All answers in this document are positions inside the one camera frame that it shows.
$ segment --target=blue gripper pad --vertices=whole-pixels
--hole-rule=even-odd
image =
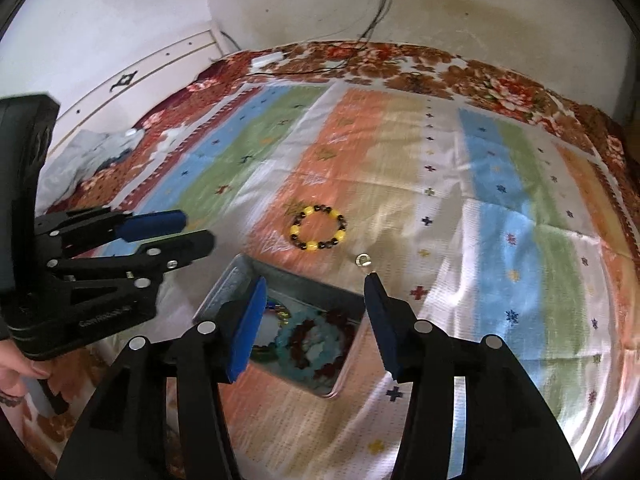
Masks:
[[[416,321],[414,311],[407,302],[388,297],[375,272],[364,280],[364,304],[385,370],[398,380],[405,371],[406,360],[401,354],[408,349],[406,343]]]
[[[137,242],[179,233],[186,226],[187,215],[176,209],[131,216],[116,227],[115,233],[126,242]]]
[[[267,280],[260,277],[244,315],[238,324],[238,329],[231,340],[229,361],[226,365],[226,376],[231,383],[238,378],[238,375],[244,371],[249,363],[249,356],[254,347],[254,341],[258,335],[260,321],[266,305]]]

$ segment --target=beaded bracelet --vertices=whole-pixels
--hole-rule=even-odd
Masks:
[[[301,242],[298,237],[300,236],[300,224],[302,224],[303,219],[307,216],[317,212],[324,211],[332,218],[335,218],[338,221],[338,230],[335,232],[335,235],[331,240],[327,242],[316,242],[314,240],[309,242]],[[293,225],[289,229],[289,235],[293,244],[303,251],[315,251],[316,249],[330,249],[334,245],[337,245],[344,239],[344,235],[347,231],[347,221],[344,219],[337,210],[330,208],[327,205],[309,205],[305,207],[296,217],[294,218]]]

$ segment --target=maroon stripe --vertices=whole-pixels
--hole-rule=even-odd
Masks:
[[[180,160],[183,153],[190,150],[196,143],[200,142],[208,132],[225,121],[237,108],[247,102],[253,95],[257,94],[262,88],[250,88],[243,91],[239,96],[235,97],[231,102],[220,108],[216,114],[206,123],[198,126],[193,133],[183,140],[180,145],[173,150],[158,168],[149,175],[139,186],[131,191],[127,197],[118,206],[118,209],[135,209],[140,201],[151,191],[158,181],[165,176]]]

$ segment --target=green stripe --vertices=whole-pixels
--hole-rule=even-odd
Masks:
[[[579,258],[565,233],[564,216],[556,209],[533,146],[516,124],[496,122],[531,200],[530,216],[536,224],[533,235],[542,265],[546,329],[546,379],[542,391],[558,417],[567,398],[584,396],[584,367],[577,356],[585,346],[588,330]]]
[[[326,87],[292,86],[265,113],[247,124],[224,153],[182,193],[175,208],[182,209],[191,220],[211,222],[215,219],[236,197],[260,162],[271,155],[295,121],[325,91]],[[245,155],[254,158],[240,164]],[[229,188],[223,194],[216,194],[221,186]]]

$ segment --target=red cross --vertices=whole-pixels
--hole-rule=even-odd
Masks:
[[[415,287],[415,290],[412,290],[410,294],[418,301],[422,299],[423,296],[426,296],[429,291],[422,288],[421,285]]]

